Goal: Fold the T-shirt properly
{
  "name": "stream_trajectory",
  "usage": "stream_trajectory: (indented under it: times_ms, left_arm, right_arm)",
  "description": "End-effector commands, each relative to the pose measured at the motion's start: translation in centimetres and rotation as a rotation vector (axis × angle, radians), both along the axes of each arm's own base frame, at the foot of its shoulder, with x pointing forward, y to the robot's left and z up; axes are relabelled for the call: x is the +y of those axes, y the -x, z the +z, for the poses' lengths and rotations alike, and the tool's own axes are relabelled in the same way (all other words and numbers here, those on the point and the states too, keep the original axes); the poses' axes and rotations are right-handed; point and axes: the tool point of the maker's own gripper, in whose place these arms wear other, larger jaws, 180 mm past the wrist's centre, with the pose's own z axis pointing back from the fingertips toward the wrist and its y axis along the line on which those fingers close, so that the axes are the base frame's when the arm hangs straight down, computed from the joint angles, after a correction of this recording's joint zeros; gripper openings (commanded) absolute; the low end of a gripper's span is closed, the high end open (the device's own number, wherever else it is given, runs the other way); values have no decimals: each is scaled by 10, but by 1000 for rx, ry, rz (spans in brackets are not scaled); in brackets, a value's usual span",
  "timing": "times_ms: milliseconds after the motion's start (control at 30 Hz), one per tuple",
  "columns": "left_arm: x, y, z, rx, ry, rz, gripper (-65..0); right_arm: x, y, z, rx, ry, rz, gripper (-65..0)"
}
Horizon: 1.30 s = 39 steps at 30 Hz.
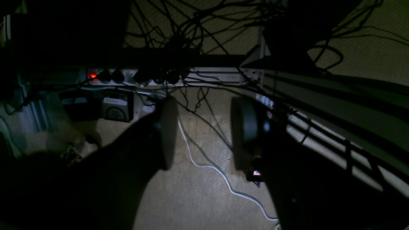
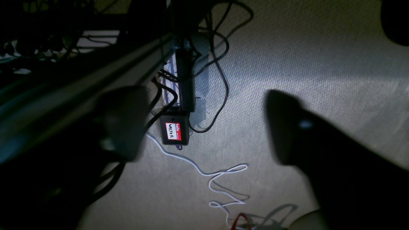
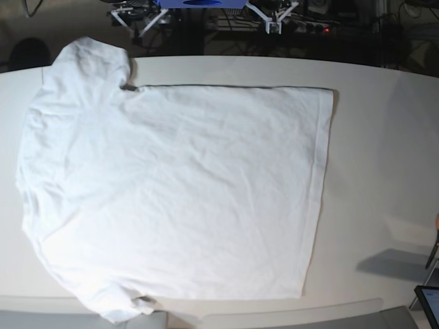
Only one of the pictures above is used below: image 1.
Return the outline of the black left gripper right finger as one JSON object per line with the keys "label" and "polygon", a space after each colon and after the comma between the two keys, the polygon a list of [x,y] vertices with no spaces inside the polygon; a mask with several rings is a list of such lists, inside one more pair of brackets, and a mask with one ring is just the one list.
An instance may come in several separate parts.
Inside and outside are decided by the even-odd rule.
{"label": "black left gripper right finger", "polygon": [[231,99],[231,140],[234,166],[240,171],[259,169],[269,109],[248,97]]}

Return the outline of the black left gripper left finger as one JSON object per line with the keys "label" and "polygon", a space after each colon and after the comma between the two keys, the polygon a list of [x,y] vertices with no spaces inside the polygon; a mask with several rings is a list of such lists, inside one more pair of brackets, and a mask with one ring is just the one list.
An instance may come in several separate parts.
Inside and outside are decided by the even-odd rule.
{"label": "black left gripper left finger", "polygon": [[167,97],[157,104],[153,112],[154,151],[159,168],[169,170],[175,155],[178,129],[178,105],[174,97]]}

